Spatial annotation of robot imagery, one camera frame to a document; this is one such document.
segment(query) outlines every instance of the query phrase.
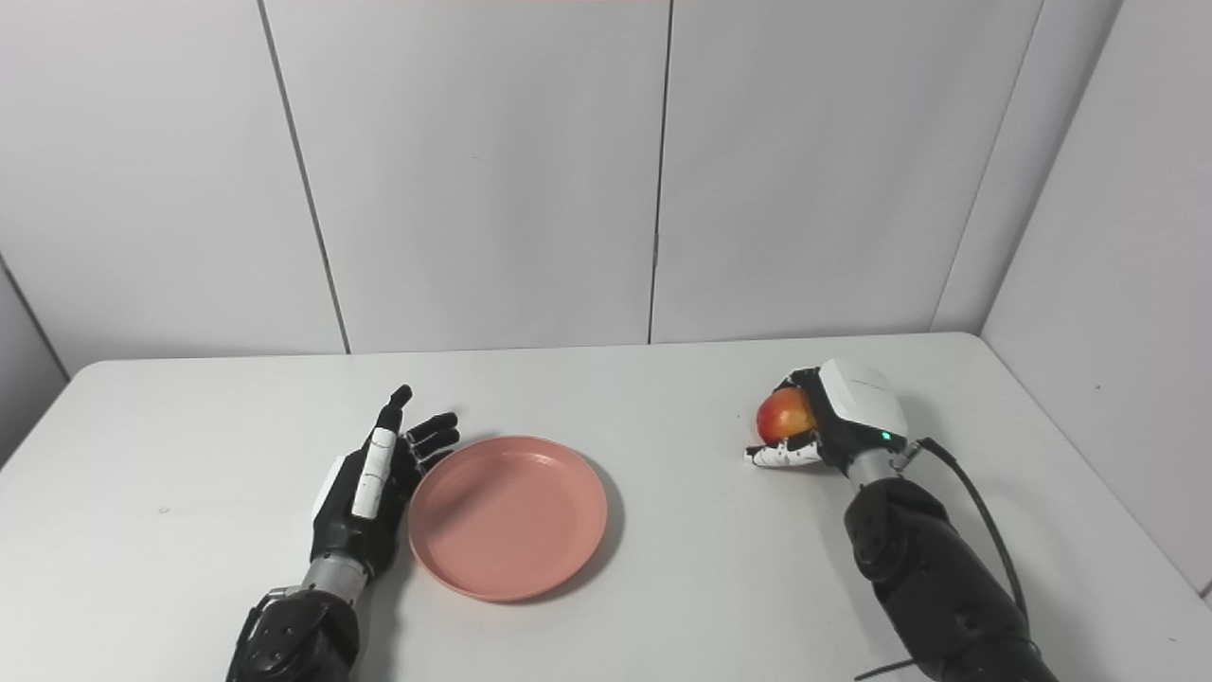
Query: robotic hand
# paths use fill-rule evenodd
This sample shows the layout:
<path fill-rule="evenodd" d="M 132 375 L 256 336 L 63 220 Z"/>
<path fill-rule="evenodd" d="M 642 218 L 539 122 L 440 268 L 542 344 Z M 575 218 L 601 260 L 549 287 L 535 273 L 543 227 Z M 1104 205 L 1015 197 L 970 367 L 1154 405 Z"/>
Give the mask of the robotic hand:
<path fill-rule="evenodd" d="M 904 413 L 879 372 L 847 361 L 793 372 L 778 389 L 804 392 L 816 428 L 749 448 L 758 466 L 824 462 L 854 487 L 844 517 L 859 573 L 871 581 L 910 660 L 941 682 L 1057 682 L 1030 640 L 1022 588 L 1005 543 L 972 481 L 931 439 L 911 447 Z M 1013 598 L 950 525 L 947 510 L 901 472 L 919 449 L 947 464 L 993 534 Z"/>
<path fill-rule="evenodd" d="M 227 682 L 345 682 L 360 648 L 354 604 L 396 554 L 404 508 L 458 442 L 458 418 L 436 415 L 399 436 L 412 390 L 401 386 L 362 447 L 337 460 L 311 523 L 299 585 L 271 590 L 245 620 Z"/>

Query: white wall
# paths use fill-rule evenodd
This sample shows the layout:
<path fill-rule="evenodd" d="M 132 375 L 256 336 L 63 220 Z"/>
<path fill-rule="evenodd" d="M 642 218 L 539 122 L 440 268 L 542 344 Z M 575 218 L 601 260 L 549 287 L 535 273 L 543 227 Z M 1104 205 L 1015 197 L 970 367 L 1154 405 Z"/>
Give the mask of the white wall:
<path fill-rule="evenodd" d="M 984 326 L 1120 4 L 1044 2 L 931 331 Z"/>
<path fill-rule="evenodd" d="M 265 8 L 354 353 L 645 343 L 668 2 Z"/>
<path fill-rule="evenodd" d="M 1212 580 L 1212 4 L 1127 0 L 984 336 L 1195 588 Z"/>
<path fill-rule="evenodd" d="M 0 0 L 0 250 L 72 372 L 976 328 L 1108 2 L 676 2 L 662 147 L 665 0 L 265 0 L 338 308 L 255 0 Z"/>
<path fill-rule="evenodd" d="M 342 353 L 253 0 L 0 0 L 0 251 L 70 372 Z"/>
<path fill-rule="evenodd" d="M 925 331 L 1039 10 L 676 2 L 653 339 Z"/>
<path fill-rule="evenodd" d="M 63 374 L 0 262 L 0 466 L 63 384 Z"/>

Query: black cable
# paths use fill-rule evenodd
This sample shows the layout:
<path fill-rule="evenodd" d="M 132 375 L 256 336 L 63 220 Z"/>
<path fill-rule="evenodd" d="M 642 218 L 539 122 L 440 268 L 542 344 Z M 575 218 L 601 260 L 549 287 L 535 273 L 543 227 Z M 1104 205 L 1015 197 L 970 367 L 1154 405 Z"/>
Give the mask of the black cable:
<path fill-rule="evenodd" d="M 868 670 L 867 672 L 854 677 L 854 682 L 863 682 L 863 680 L 875 677 L 876 675 L 884 675 L 885 672 L 892 672 L 893 670 L 901 670 L 902 667 L 909 667 L 910 665 L 916 664 L 917 661 L 910 658 L 897 663 L 890 663 L 888 665 L 881 665 L 880 667 Z"/>
<path fill-rule="evenodd" d="M 1018 611 L 1023 613 L 1023 618 L 1027 619 L 1027 597 L 1023 595 L 1022 583 L 1018 581 L 1018 572 L 1014 571 L 1014 562 L 1010 558 L 1010 550 L 1006 549 L 1006 541 L 1002 540 L 1001 532 L 997 531 L 997 525 L 994 522 L 993 515 L 989 512 L 989 508 L 985 506 L 984 498 L 981 497 L 981 492 L 977 491 L 976 483 L 972 483 L 972 480 L 968 478 L 967 472 L 965 472 L 964 468 L 960 466 L 955 455 L 947 452 L 947 448 L 939 446 L 933 439 L 922 439 L 921 441 L 917 441 L 917 445 L 924 449 L 930 451 L 936 458 L 939 459 L 939 462 L 955 472 L 955 476 L 961 483 L 964 483 L 964 488 L 967 489 L 968 495 L 972 498 L 972 503 L 977 506 L 977 511 L 981 512 L 981 520 L 984 521 L 985 528 L 989 529 L 989 535 L 993 538 L 994 548 L 997 549 L 997 556 L 1001 557 L 1001 566 L 1006 571 L 1006 580 L 1010 583 L 1010 591 L 1014 596 L 1014 606 L 1018 607 Z M 916 663 L 917 661 L 913 659 L 905 659 L 898 663 L 881 665 L 880 667 L 869 670 L 854 677 L 854 682 L 862 682 L 863 680 L 869 680 L 877 675 L 884 675 L 885 672 L 909 667 Z"/>
<path fill-rule="evenodd" d="M 1001 532 L 997 531 L 997 525 L 993 521 L 993 515 L 989 514 L 989 508 L 985 506 L 984 499 L 981 498 L 981 493 L 977 492 L 977 487 L 965 474 L 964 468 L 955 459 L 955 455 L 947 452 L 947 448 L 939 446 L 933 439 L 922 439 L 919 441 L 921 447 L 930 451 L 938 458 L 943 464 L 950 468 L 959 477 L 964 487 L 967 488 L 968 495 L 972 497 L 972 503 L 977 506 L 977 511 L 981 512 L 982 521 L 985 522 L 985 528 L 989 529 L 989 535 L 993 538 L 993 544 L 997 549 L 997 556 L 1001 557 L 1001 566 L 1006 569 L 1006 580 L 1010 583 L 1010 591 L 1014 596 L 1014 604 L 1018 606 L 1018 611 L 1023 612 L 1023 618 L 1027 619 L 1027 597 L 1023 596 L 1023 585 L 1018 581 L 1018 572 L 1014 571 L 1014 562 L 1010 558 L 1010 550 L 1006 549 L 1006 541 L 1001 539 Z"/>

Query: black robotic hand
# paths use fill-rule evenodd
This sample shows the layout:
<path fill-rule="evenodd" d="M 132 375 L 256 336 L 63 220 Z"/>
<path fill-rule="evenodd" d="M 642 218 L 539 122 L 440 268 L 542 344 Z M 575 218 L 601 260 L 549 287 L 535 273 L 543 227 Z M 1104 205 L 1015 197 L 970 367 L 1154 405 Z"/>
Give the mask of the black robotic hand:
<path fill-rule="evenodd" d="M 453 413 L 398 435 L 411 399 L 407 385 L 396 390 L 362 447 L 333 466 L 311 523 L 310 567 L 299 585 L 270 591 L 248 613 L 228 682 L 349 678 L 360 648 L 354 603 L 390 568 L 408 499 L 459 439 Z"/>

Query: wall seam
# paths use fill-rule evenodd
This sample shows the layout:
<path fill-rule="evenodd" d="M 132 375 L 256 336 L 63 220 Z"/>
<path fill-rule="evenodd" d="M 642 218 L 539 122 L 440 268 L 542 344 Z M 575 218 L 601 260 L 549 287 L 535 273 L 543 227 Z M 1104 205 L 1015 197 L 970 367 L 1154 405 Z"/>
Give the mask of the wall seam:
<path fill-rule="evenodd" d="M 657 259 L 661 252 L 661 191 L 665 177 L 665 124 L 669 118 L 669 57 L 674 45 L 674 0 L 669 0 L 669 21 L 665 25 L 665 80 L 661 93 L 661 142 L 657 151 L 657 210 L 652 220 L 652 277 L 648 282 L 648 339 L 652 344 L 652 315 L 657 303 Z"/>
<path fill-rule="evenodd" d="M 1001 110 L 1001 118 L 997 120 L 997 130 L 993 134 L 993 141 L 989 143 L 989 153 L 985 155 L 984 166 L 981 168 L 981 178 L 977 180 L 977 189 L 972 193 L 972 201 L 968 202 L 968 212 L 964 217 L 964 229 L 960 230 L 959 239 L 955 240 L 955 251 L 951 253 L 951 264 L 947 268 L 947 277 L 943 279 L 943 286 L 938 290 L 938 300 L 934 302 L 934 311 L 930 315 L 930 323 L 926 326 L 926 331 L 934 328 L 934 322 L 938 320 L 938 309 L 943 304 L 943 296 L 947 294 L 947 285 L 951 281 L 951 273 L 955 271 L 955 259 L 960 256 L 960 246 L 964 245 L 964 236 L 968 231 L 968 224 L 972 223 L 972 211 L 977 206 L 977 197 L 981 196 L 981 188 L 984 187 L 985 173 L 989 172 L 989 161 L 993 160 L 994 149 L 997 148 L 997 138 L 1001 137 L 1001 127 L 1006 124 L 1006 114 L 1010 113 L 1010 104 L 1014 99 L 1014 91 L 1018 90 L 1018 79 L 1023 75 L 1023 64 L 1027 63 L 1027 53 L 1031 50 L 1031 41 L 1035 40 L 1035 30 L 1040 25 L 1040 16 L 1044 13 L 1044 4 L 1047 0 L 1040 0 L 1040 5 L 1035 8 L 1035 21 L 1031 22 L 1031 33 L 1027 36 L 1027 44 L 1023 45 L 1023 55 L 1018 59 L 1018 68 L 1014 70 L 1014 81 L 1010 86 L 1010 92 L 1006 94 L 1006 105 Z"/>
<path fill-rule="evenodd" d="M 58 368 L 59 374 L 63 376 L 63 382 L 72 382 L 72 377 L 68 374 L 68 368 L 59 359 L 59 354 L 55 350 L 55 345 L 51 344 L 51 337 L 46 334 L 46 328 L 42 327 L 42 322 L 39 321 L 38 315 L 34 314 L 34 306 L 29 304 L 29 298 L 27 298 L 25 292 L 21 290 L 21 283 L 17 282 L 16 274 L 13 274 L 12 269 L 8 268 L 8 262 L 4 259 L 4 253 L 0 253 L 0 269 L 4 270 L 5 279 L 8 280 L 13 292 L 17 293 L 17 300 L 21 303 L 21 306 L 24 308 L 30 323 L 34 325 L 34 331 L 38 333 L 38 337 L 42 339 L 42 346 L 46 348 L 46 353 L 48 353 L 51 355 L 51 360 L 55 361 L 55 367 Z"/>
<path fill-rule="evenodd" d="M 265 45 L 269 47 L 269 61 L 274 65 L 274 79 L 278 81 L 278 93 L 282 99 L 282 111 L 286 115 L 286 128 L 291 134 L 291 145 L 295 148 L 295 161 L 298 164 L 299 178 L 303 180 L 303 195 L 307 197 L 308 212 L 311 216 L 311 229 L 315 231 L 316 246 L 320 248 L 320 262 L 324 264 L 324 276 L 328 280 L 328 296 L 332 298 L 332 309 L 337 315 L 337 327 L 341 329 L 341 345 L 345 355 L 350 355 L 349 333 L 345 331 L 345 315 L 341 310 L 341 298 L 337 296 L 337 282 L 332 277 L 332 263 L 328 260 L 328 247 L 324 241 L 324 231 L 320 229 L 320 213 L 315 210 L 315 197 L 311 194 L 311 180 L 307 174 L 307 164 L 303 162 L 303 147 L 299 144 L 298 130 L 295 127 L 295 111 L 291 109 L 290 97 L 286 96 L 286 79 L 282 78 L 282 65 L 278 59 L 278 46 L 274 44 L 274 33 L 269 28 L 269 13 L 265 11 L 264 0 L 257 0 L 257 11 L 261 12 L 261 25 L 265 31 Z"/>

